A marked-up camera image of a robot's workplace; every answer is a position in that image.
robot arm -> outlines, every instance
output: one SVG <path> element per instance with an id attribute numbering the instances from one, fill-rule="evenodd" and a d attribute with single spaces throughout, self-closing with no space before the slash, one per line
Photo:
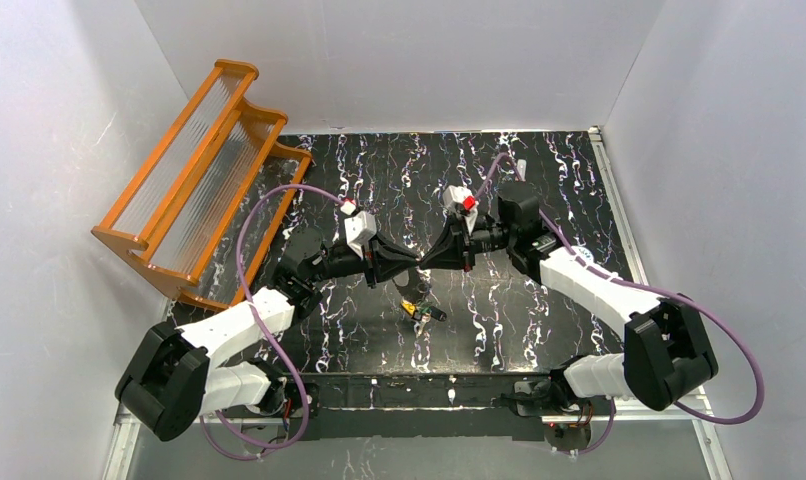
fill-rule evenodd
<path id="1" fill-rule="evenodd" d="M 345 204 L 345 213 L 356 213 Z M 345 220 L 347 241 L 327 248 L 319 232 L 295 230 L 268 287 L 253 295 L 259 317 L 271 333 L 287 330 L 296 316 L 318 305 L 314 283 L 363 273 L 368 285 L 393 278 L 418 264 L 405 248 L 376 231 L 367 212 Z M 184 432 L 194 419 L 236 405 L 275 411 L 284 400 L 285 378 L 263 360 L 224 367 L 227 360 L 262 339 L 244 301 L 212 317 L 181 327 L 162 322 L 151 328 L 135 352 L 115 396 L 162 441 Z"/>
<path id="2" fill-rule="evenodd" d="M 541 220 L 526 183 L 498 192 L 499 221 L 476 211 L 470 190 L 445 193 L 447 223 L 422 269 L 468 271 L 476 253 L 506 249 L 512 265 L 573 299 L 619 334 L 624 353 L 578 356 L 550 372 L 544 397 L 565 408 L 578 398 L 635 397 L 664 410 L 718 373 L 700 314 L 676 301 L 612 283 L 581 266 Z"/>

ribbed translucent panel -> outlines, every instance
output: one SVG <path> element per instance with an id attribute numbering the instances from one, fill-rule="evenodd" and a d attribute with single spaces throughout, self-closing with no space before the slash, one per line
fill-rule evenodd
<path id="1" fill-rule="evenodd" d="M 239 288 L 235 268 L 235 247 L 238 245 L 238 233 L 247 219 L 247 214 L 266 192 L 279 185 L 291 183 L 299 166 L 300 161 L 297 159 L 268 157 L 265 160 L 247 196 L 241 202 L 241 207 L 221 238 L 205 273 L 200 277 L 200 284 L 194 289 L 194 293 L 215 302 L 227 305 L 232 303 Z M 281 197 L 272 198 L 253 218 L 241 249 L 245 266 L 249 267 L 256 255 L 281 201 Z M 283 224 L 283 228 L 287 228 L 287 221 Z"/>
<path id="2" fill-rule="evenodd" d="M 139 234 L 150 220 L 156 208 L 167 195 L 170 186 L 182 168 L 188 163 L 200 141 L 223 111 L 229 97 L 238 88 L 240 77 L 221 75 L 203 97 L 200 105 L 191 114 L 176 138 L 165 150 L 161 159 L 141 184 L 138 192 L 112 226 L 114 230 Z"/>
<path id="3" fill-rule="evenodd" d="M 229 212 L 229 204 L 250 173 L 259 154 L 242 121 L 235 124 L 197 188 L 179 212 L 151 263 L 189 274 L 203 255 L 215 229 Z"/>

orange wooden frame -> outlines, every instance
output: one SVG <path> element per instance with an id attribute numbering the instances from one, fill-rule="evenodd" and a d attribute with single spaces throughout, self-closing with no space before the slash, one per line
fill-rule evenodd
<path id="1" fill-rule="evenodd" d="M 215 62 L 212 72 L 189 100 L 188 105 L 180 112 L 176 121 L 153 149 L 153 152 L 121 193 L 103 221 L 91 229 L 91 233 L 95 237 L 171 299 L 211 310 L 223 310 L 229 307 L 229 305 L 198 296 L 190 289 L 199 284 L 200 276 L 211 261 L 213 252 L 268 156 L 299 159 L 300 165 L 292 178 L 294 183 L 302 181 L 303 175 L 311 163 L 312 157 L 309 152 L 284 147 L 276 142 L 279 132 L 288 121 L 288 117 L 283 112 L 260 108 L 244 99 L 245 92 L 250 84 L 258 78 L 258 75 L 258 70 L 248 63 L 230 60 L 218 60 Z M 212 90 L 212 87 L 216 85 L 218 79 L 222 77 L 228 77 L 235 83 L 234 90 L 228 92 L 229 97 L 225 105 L 206 130 L 193 154 L 188 158 L 187 163 L 182 167 L 166 194 L 161 198 L 158 206 L 149 213 L 149 218 L 141 231 L 123 232 L 113 228 L 135 195 L 141 191 L 142 185 L 164 157 L 165 152 L 171 147 L 194 112 Z M 206 230 L 206 238 L 208 238 L 203 254 L 193 262 L 193 268 L 188 272 L 177 272 L 154 265 L 151 263 L 153 255 L 162 245 L 186 202 L 198 187 L 206 171 L 211 167 L 221 147 L 229 138 L 230 132 L 239 122 L 249 137 L 248 142 L 258 150 L 258 153 L 255 154 L 248 173 L 241 179 L 239 188 L 232 194 L 225 214 L 219 218 L 216 224 L 202 225 L 200 227 Z M 255 134 L 251 128 L 253 122 L 268 125 L 270 127 L 269 134 L 264 138 Z M 270 243 L 273 241 L 273 237 L 279 229 L 293 197 L 294 192 L 287 192 L 282 199 L 258 251 L 247 268 L 248 279 L 252 279 L 261 267 L 262 260 L 270 248 Z M 232 304 L 234 305 L 241 300 L 243 300 L 243 293 L 239 289 L 234 295 Z"/>

black marble table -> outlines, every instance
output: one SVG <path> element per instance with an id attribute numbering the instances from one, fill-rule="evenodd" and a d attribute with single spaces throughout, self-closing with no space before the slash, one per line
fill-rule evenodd
<path id="1" fill-rule="evenodd" d="M 508 150 L 527 161 L 527 181 L 566 236 L 629 278 L 586 132 L 311 135 L 280 141 L 312 152 L 315 164 L 305 183 L 355 199 L 376 215 L 382 232 L 420 254 L 444 224 L 442 190 L 448 185 L 476 190 L 494 155 Z M 287 178 L 280 170 L 272 175 L 272 184 Z M 514 181 L 508 166 L 495 178 L 496 184 Z M 492 189 L 480 211 L 496 213 L 495 203 Z M 343 234 L 339 220 L 332 202 L 309 193 L 296 196 L 256 284 L 272 272 L 291 229 L 316 226 L 331 243 Z M 256 225 L 259 232 L 266 227 L 263 221 Z M 232 263 L 233 257 L 221 261 Z M 282 335 L 284 348 L 309 374 L 489 376 L 533 374 L 577 353 L 621 348 L 605 324 L 519 274 L 502 252 L 479 257 L 470 273 L 436 270 L 408 280 L 408 290 L 399 286 L 402 279 L 374 289 L 361 277 L 319 285 L 321 305 Z M 399 306 L 416 280 L 429 285 L 427 301 L 448 314 L 446 322 L 430 322 L 420 336 Z M 184 305 L 171 312 L 181 323 L 205 315 Z"/>

wooden edge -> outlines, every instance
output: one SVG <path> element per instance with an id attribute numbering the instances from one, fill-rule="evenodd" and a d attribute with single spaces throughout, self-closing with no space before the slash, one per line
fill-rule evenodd
<path id="1" fill-rule="evenodd" d="M 117 254 L 127 265 L 144 277 L 150 285 L 156 287 L 164 296 L 175 299 L 183 287 L 194 286 L 191 277 L 180 273 L 150 265 L 144 259 L 132 252 L 139 249 L 140 243 L 134 237 L 123 233 L 108 230 L 103 227 L 94 227 L 91 233 L 103 242 L 111 251 Z"/>
<path id="2" fill-rule="evenodd" d="M 189 292 L 185 288 L 179 289 L 179 297 L 176 298 L 176 301 L 186 305 L 191 305 L 193 307 L 211 310 L 213 312 L 222 312 L 229 308 L 229 305 L 225 303 L 215 302 L 214 300 L 203 298 L 196 293 Z"/>
<path id="3" fill-rule="evenodd" d="M 215 67 L 220 67 L 224 70 L 230 72 L 239 72 L 239 73 L 252 73 L 253 80 L 259 78 L 259 69 L 256 68 L 255 65 L 252 63 L 247 62 L 238 62 L 236 60 L 227 60 L 225 58 L 219 58 L 215 61 Z"/>
<path id="4" fill-rule="evenodd" d="M 100 222 L 100 226 L 104 228 L 111 228 L 120 215 L 126 210 L 126 207 L 129 206 L 129 202 L 132 201 L 132 197 L 138 193 L 138 190 L 141 188 L 141 185 L 147 180 L 147 177 L 150 176 L 150 173 L 156 167 L 156 164 L 161 160 L 162 155 L 170 148 L 170 145 L 176 139 L 176 136 L 182 130 L 186 123 L 188 123 L 188 119 L 191 118 L 191 115 L 200 105 L 200 102 L 203 101 L 206 94 L 211 90 L 212 85 L 214 85 L 215 81 L 217 81 L 218 77 L 222 73 L 222 69 L 219 67 L 215 67 L 212 69 L 209 76 L 206 77 L 206 80 L 200 85 L 200 88 L 197 89 L 197 92 L 194 93 L 194 96 L 188 101 L 188 104 L 185 105 L 185 108 L 179 113 L 179 116 L 176 117 L 173 124 L 168 128 L 167 132 L 165 132 L 164 136 L 159 143 L 156 144 L 156 147 L 153 148 L 153 151 L 150 153 L 150 156 L 147 157 L 147 160 L 144 162 L 144 165 L 138 169 L 138 172 L 132 177 L 132 180 L 129 181 L 129 184 L 123 190 L 123 193 L 120 194 L 117 201 L 114 203 L 112 208 L 106 214 L 103 221 Z"/>
<path id="5" fill-rule="evenodd" d="M 282 110 L 260 107 L 248 101 L 246 98 L 241 102 L 240 108 L 242 111 L 247 112 L 248 115 L 253 115 L 270 122 L 283 120 L 285 123 L 288 123 L 288 115 Z"/>
<path id="6" fill-rule="evenodd" d="M 295 155 L 299 155 L 302 157 L 300 160 L 300 166 L 297 168 L 297 171 L 294 172 L 294 177 L 291 179 L 291 183 L 300 183 L 303 181 L 303 176 L 306 175 L 306 170 L 309 169 L 309 165 L 312 164 L 312 154 L 307 152 L 306 150 L 300 150 L 297 148 L 286 147 L 281 145 L 279 142 L 276 142 L 271 149 L 271 155 L 275 157 L 291 157 L 293 158 Z M 279 227 L 282 225 L 282 220 L 285 218 L 285 214 L 288 213 L 288 207 L 291 206 L 291 201 L 294 199 L 294 195 L 297 192 L 295 190 L 289 190 L 285 192 L 283 195 L 282 201 L 279 203 L 279 208 L 276 210 L 276 213 L 271 219 L 271 224 L 268 227 L 267 231 L 265 232 L 265 236 L 262 238 L 261 243 L 259 244 L 259 249 L 256 250 L 256 254 L 253 256 L 253 260 L 250 262 L 249 267 L 245 272 L 245 277 L 247 281 L 252 281 L 255 278 L 256 273 L 259 271 L 259 268 L 262 266 L 262 262 L 264 261 L 265 257 L 268 254 L 268 250 L 270 249 L 271 243 L 273 243 L 273 239 L 276 237 L 276 233 L 279 231 Z M 240 285 L 238 287 L 238 291 L 235 293 L 235 296 L 232 298 L 231 305 L 236 305 L 244 300 L 244 291 L 241 289 Z"/>
<path id="7" fill-rule="evenodd" d="M 223 144 L 226 143 L 226 140 L 229 139 L 229 134 L 232 132 L 232 129 L 235 128 L 235 124 L 238 123 L 238 118 L 241 116 L 241 112 L 239 111 L 232 111 L 227 117 L 226 122 L 223 124 L 222 133 L 220 133 L 210 145 L 203 155 L 199 158 L 197 163 L 197 168 L 191 171 L 186 177 L 186 183 L 191 184 L 193 188 L 186 188 L 181 189 L 180 192 L 185 198 L 182 202 L 173 202 L 170 204 L 164 212 L 164 220 L 156 225 L 156 228 L 153 230 L 151 239 L 150 239 L 150 248 L 148 248 L 142 257 L 144 260 L 150 261 L 153 258 L 153 255 L 156 253 L 156 249 L 159 248 L 162 241 L 167 236 L 168 231 L 170 231 L 170 227 L 173 226 L 176 219 L 179 218 L 180 212 L 185 207 L 188 202 L 188 199 L 191 197 L 194 189 L 196 189 L 197 185 L 200 183 L 200 180 L 203 179 L 203 176 L 206 174 L 206 171 L 211 166 L 212 162 L 214 162 L 215 158 L 217 158 L 218 153 L 220 153 L 221 147 Z M 199 278 L 199 275 L 192 275 L 193 278 Z"/>
<path id="8" fill-rule="evenodd" d="M 265 160 L 270 154 L 271 148 L 273 148 L 273 144 L 276 143 L 276 138 L 279 136 L 279 131 L 282 130 L 283 125 L 285 125 L 285 122 L 281 119 L 274 124 L 273 128 L 271 129 L 271 134 L 268 136 L 264 145 L 262 145 L 262 149 L 259 150 L 259 153 L 256 154 L 256 158 L 252 163 L 250 163 L 250 167 L 247 169 L 247 174 L 244 176 L 244 179 L 241 180 L 241 184 L 238 185 L 238 189 L 232 196 L 232 200 L 229 201 L 229 204 L 223 213 L 223 217 L 221 217 L 220 222 L 218 223 L 217 227 L 215 227 L 211 237 L 209 238 L 209 243 L 203 249 L 202 256 L 200 256 L 200 258 L 197 260 L 194 268 L 191 269 L 192 277 L 200 278 L 200 276 L 203 275 L 206 265 L 208 265 L 211 261 L 215 249 L 217 248 L 218 244 L 220 244 L 221 238 L 223 238 L 223 233 L 227 228 L 229 228 L 229 224 L 232 223 L 233 217 L 235 217 L 236 212 L 238 212 L 238 207 L 241 206 L 241 201 L 244 200 L 244 197 L 247 195 L 250 187 L 253 186 L 253 180 L 259 174 L 259 169 L 265 163 Z"/>
<path id="9" fill-rule="evenodd" d="M 188 159 L 188 163 L 185 164 L 185 167 L 182 168 L 182 171 L 176 177 L 176 180 L 174 180 L 170 190 L 168 190 L 165 197 L 159 203 L 159 206 L 156 207 L 156 210 L 153 212 L 153 215 L 150 217 L 150 220 L 147 222 L 144 230 L 141 232 L 141 237 L 150 243 L 151 249 L 155 250 L 155 248 L 158 247 L 158 245 L 164 239 L 164 235 L 167 234 L 167 231 L 176 220 L 175 216 L 168 216 L 168 211 L 171 213 L 178 213 L 180 209 L 171 207 L 176 204 L 180 204 L 180 207 L 184 205 L 188 200 L 188 197 L 191 196 L 191 193 L 197 187 L 197 182 L 189 181 L 189 177 L 193 176 L 198 178 L 198 180 L 199 178 L 202 178 L 202 174 L 205 172 L 206 168 L 208 168 L 208 164 L 202 165 L 202 163 L 204 163 L 202 161 L 204 154 L 209 150 L 212 143 L 218 138 L 218 136 L 221 135 L 221 131 L 224 129 L 224 123 L 226 123 L 227 119 L 230 118 L 230 115 L 233 114 L 239 102 L 244 97 L 244 93 L 248 88 L 250 88 L 250 83 L 252 82 L 253 79 L 251 79 L 249 76 L 241 80 L 241 83 L 239 83 L 235 91 L 232 92 L 232 96 L 229 97 L 229 100 L 227 100 L 226 105 L 224 105 L 223 110 L 221 110 L 217 119 L 206 132 L 206 135 L 200 141 L 196 150 L 194 150 L 194 153 L 191 154 L 191 158 Z M 229 135 L 229 131 L 231 129 L 232 127 L 226 131 L 226 136 Z M 162 225 L 162 228 L 159 229 L 161 234 L 156 236 L 156 228 L 160 224 L 164 223 L 167 223 L 167 226 Z"/>

